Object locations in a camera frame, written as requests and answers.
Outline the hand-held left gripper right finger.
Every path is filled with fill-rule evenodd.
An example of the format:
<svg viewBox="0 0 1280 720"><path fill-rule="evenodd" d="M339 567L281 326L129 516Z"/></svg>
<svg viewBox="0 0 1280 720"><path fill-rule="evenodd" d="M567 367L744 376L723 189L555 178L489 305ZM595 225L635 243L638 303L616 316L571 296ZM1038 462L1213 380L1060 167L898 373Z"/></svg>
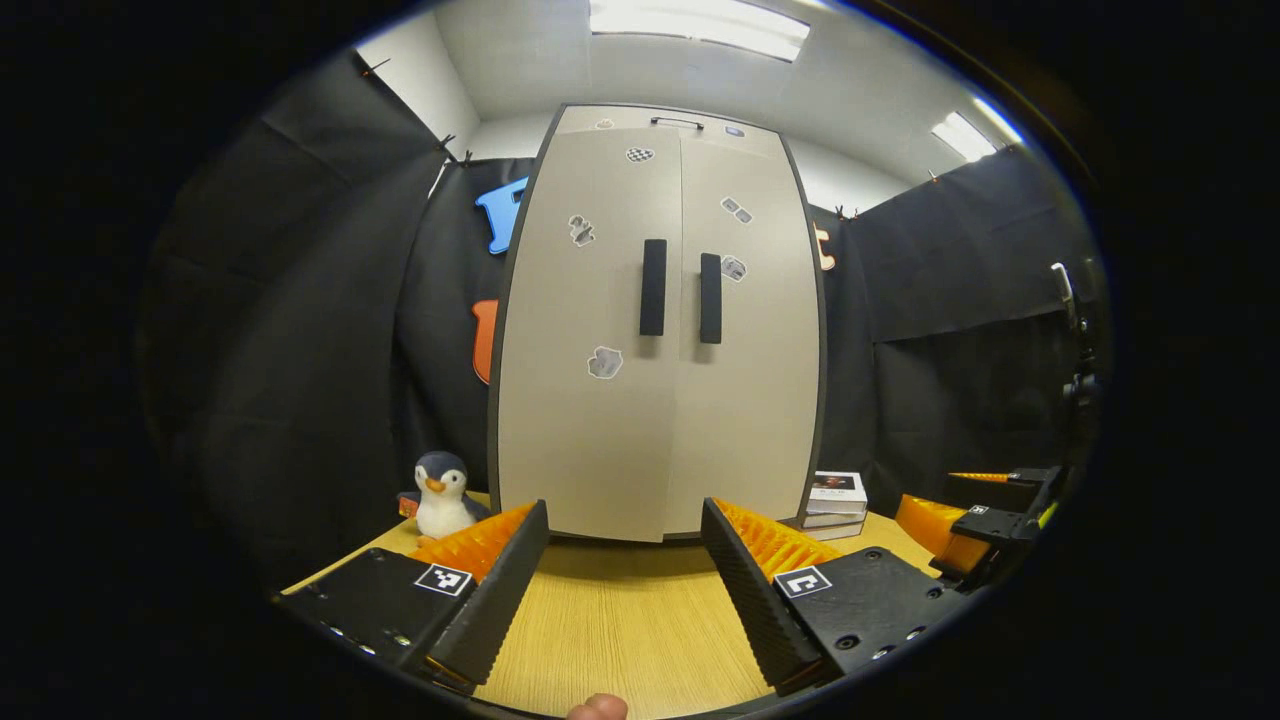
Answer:
<svg viewBox="0 0 1280 720"><path fill-rule="evenodd" d="M780 697L877 671L969 606L884 547L842 553L721 498L704 500L700 537Z"/></svg>

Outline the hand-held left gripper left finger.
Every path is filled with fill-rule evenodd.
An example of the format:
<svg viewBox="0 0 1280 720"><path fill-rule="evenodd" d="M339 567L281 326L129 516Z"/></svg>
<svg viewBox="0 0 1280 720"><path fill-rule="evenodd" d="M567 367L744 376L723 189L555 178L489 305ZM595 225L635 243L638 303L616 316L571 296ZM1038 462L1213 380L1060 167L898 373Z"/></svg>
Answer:
<svg viewBox="0 0 1280 720"><path fill-rule="evenodd" d="M538 500L411 553L367 548L275 605L361 659L472 693L488 683L549 537Z"/></svg>

